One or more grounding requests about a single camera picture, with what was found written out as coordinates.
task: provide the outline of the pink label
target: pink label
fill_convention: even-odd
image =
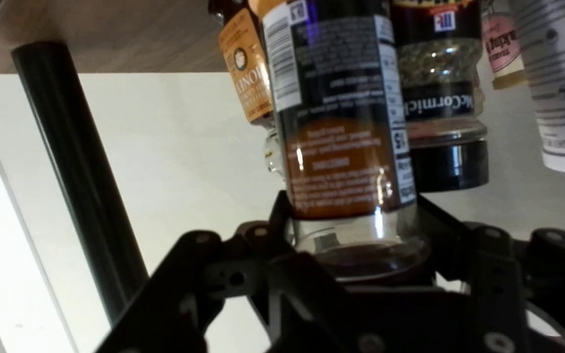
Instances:
[[[514,20],[507,13],[493,13],[482,19],[483,41],[489,64],[498,72],[520,55]]]

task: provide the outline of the bottle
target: bottle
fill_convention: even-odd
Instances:
[[[565,172],[565,2],[515,0],[522,47],[544,165]]]
[[[482,35],[494,89],[506,89],[526,82],[520,44],[508,0],[482,0]]]
[[[390,13],[418,190],[487,183],[473,83],[483,49],[478,0],[390,0]]]
[[[428,258],[381,0],[251,0],[261,20],[295,246],[343,282]]]
[[[245,118],[252,125],[267,130],[265,165],[270,172],[281,174],[278,132],[272,115],[269,76],[258,35],[258,19],[250,11],[246,0],[210,0],[208,13],[224,25],[219,34],[219,46]]]

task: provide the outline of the black lid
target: black lid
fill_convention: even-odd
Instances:
[[[415,148],[411,160],[418,192],[479,187],[489,181],[487,142]]]

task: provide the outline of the black pole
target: black pole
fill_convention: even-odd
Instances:
[[[12,57],[114,324],[148,273],[71,54],[64,44],[37,42]]]

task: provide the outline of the wooden shelf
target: wooden shelf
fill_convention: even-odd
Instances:
[[[67,43],[80,73],[222,72],[221,30],[206,0],[0,0],[0,74],[10,52]]]

